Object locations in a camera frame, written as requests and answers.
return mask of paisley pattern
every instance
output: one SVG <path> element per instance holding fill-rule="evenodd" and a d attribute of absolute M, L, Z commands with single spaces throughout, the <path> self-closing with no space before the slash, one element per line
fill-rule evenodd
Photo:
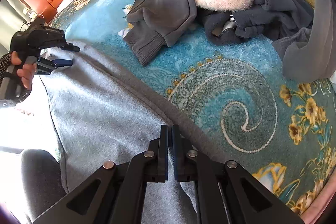
<path fill-rule="evenodd" d="M 208 155 L 237 160 L 297 214 L 309 207 L 336 165 L 328 80 L 286 80 L 266 37 L 215 46 L 196 24 L 142 67 L 122 40 L 134 0 L 90 0 L 76 10 L 86 1 L 69 5 L 52 26 L 69 41 L 92 44 L 175 104 L 213 144 Z"/>
<path fill-rule="evenodd" d="M 210 100 L 222 99 L 223 109 L 218 113 L 220 126 L 234 149 L 256 153 L 271 142 L 278 121 L 277 105 L 265 78 L 251 65 L 222 56 L 206 58 L 196 68 L 182 73 L 181 79 L 174 80 L 172 84 L 173 87 L 167 89 L 168 100 L 192 120 L 199 117 Z M 235 89 L 244 90 L 245 96 L 227 96 Z M 253 116 L 249 115 L 251 107 L 254 108 Z M 269 130 L 269 123 L 265 122 L 266 115 L 273 122 L 273 130 Z M 267 134 L 250 138 L 256 129 Z"/>

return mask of gray fleece fabric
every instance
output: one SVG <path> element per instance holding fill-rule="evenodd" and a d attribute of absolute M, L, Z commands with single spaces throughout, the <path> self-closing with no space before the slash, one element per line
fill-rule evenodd
<path fill-rule="evenodd" d="M 45 150 L 27 149 L 21 154 L 21 174 L 28 214 L 33 222 L 66 194 L 59 164 Z"/>
<path fill-rule="evenodd" d="M 311 33 L 305 29 L 272 43 L 283 60 L 284 77 L 301 83 L 330 77 L 336 70 L 336 3 L 315 0 Z"/>
<path fill-rule="evenodd" d="M 159 137 L 160 125 L 179 124 L 182 134 L 212 159 L 227 158 L 174 105 L 114 60 L 92 47 L 73 42 L 80 52 L 58 48 L 52 58 L 72 59 L 73 66 L 57 69 L 41 80 L 59 137 L 62 185 L 73 190 L 105 160 L 129 161 Z M 149 183 L 142 223 L 196 223 L 191 183 L 174 181 L 169 164 L 166 183 Z"/>
<path fill-rule="evenodd" d="M 145 66 L 163 45 L 176 43 L 196 14 L 195 0 L 135 0 L 127 15 L 134 27 L 124 40 Z"/>

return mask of finger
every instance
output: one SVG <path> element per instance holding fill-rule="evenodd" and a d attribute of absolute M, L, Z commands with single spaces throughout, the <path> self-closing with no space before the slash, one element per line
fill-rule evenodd
<path fill-rule="evenodd" d="M 35 67 L 34 67 L 33 64 L 24 64 L 22 68 L 28 70 L 30 72 L 31 76 L 34 76 Z"/>
<path fill-rule="evenodd" d="M 11 56 L 11 62 L 13 65 L 18 66 L 21 64 L 21 59 L 19 58 L 19 56 L 17 55 L 17 52 L 12 52 L 12 56 Z"/>
<path fill-rule="evenodd" d="M 22 84 L 23 86 L 27 89 L 27 90 L 31 90 L 32 89 L 32 82 L 31 80 L 28 80 L 24 77 L 21 78 Z"/>
<path fill-rule="evenodd" d="M 24 78 L 26 78 L 28 80 L 30 80 L 30 79 L 33 78 L 31 72 L 29 70 L 27 70 L 27 69 L 19 69 L 19 70 L 17 70 L 17 75 L 19 77 L 24 77 Z"/>

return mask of yellow flower pattern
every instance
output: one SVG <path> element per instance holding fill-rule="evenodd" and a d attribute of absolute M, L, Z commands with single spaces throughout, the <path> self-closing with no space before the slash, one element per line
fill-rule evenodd
<path fill-rule="evenodd" d="M 299 84 L 297 90 L 292 90 L 285 85 L 282 85 L 279 90 L 279 97 L 288 107 L 292 107 L 294 97 L 303 102 L 294 108 L 294 113 L 290 116 L 291 123 L 288 124 L 289 137 L 293 140 L 294 145 L 299 145 L 308 132 L 317 136 L 320 152 L 316 158 L 306 163 L 299 174 L 302 177 L 307 171 L 310 171 L 315 176 L 314 188 L 294 201 L 292 197 L 300 179 L 294 180 L 282 189 L 284 177 L 281 177 L 281 180 L 276 180 L 267 175 L 267 171 L 270 168 L 275 168 L 275 164 L 263 167 L 259 172 L 253 174 L 298 215 L 305 212 L 312 204 L 336 167 L 336 148 L 330 147 L 332 126 L 327 119 L 324 108 L 318 106 L 313 98 L 319 90 L 323 95 L 327 92 L 330 93 L 330 83 L 327 80 L 318 80 L 310 84 Z M 277 166 L 282 167 L 284 175 L 286 167 L 281 164 L 277 164 Z"/>
<path fill-rule="evenodd" d="M 302 141 L 302 128 L 296 123 L 295 115 L 292 116 L 292 123 L 288 126 L 289 136 L 294 140 L 295 145 Z"/>
<path fill-rule="evenodd" d="M 290 93 L 290 90 L 285 85 L 281 86 L 279 96 L 281 99 L 283 99 L 283 101 L 285 102 L 287 106 L 289 107 L 292 106 L 292 103 L 291 103 L 292 95 Z"/>

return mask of ribbed cuff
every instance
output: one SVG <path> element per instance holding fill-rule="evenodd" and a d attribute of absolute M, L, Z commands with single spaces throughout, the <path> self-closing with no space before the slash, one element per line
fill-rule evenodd
<path fill-rule="evenodd" d="M 166 44 L 163 36 L 150 29 L 145 20 L 135 22 L 124 41 L 131 47 L 142 66 L 147 65 Z"/>
<path fill-rule="evenodd" d="M 291 37 L 283 37 L 272 43 L 273 48 L 277 51 L 281 60 L 283 60 L 286 50 L 293 42 L 308 43 L 311 34 L 311 29 L 301 28 L 295 35 Z"/>

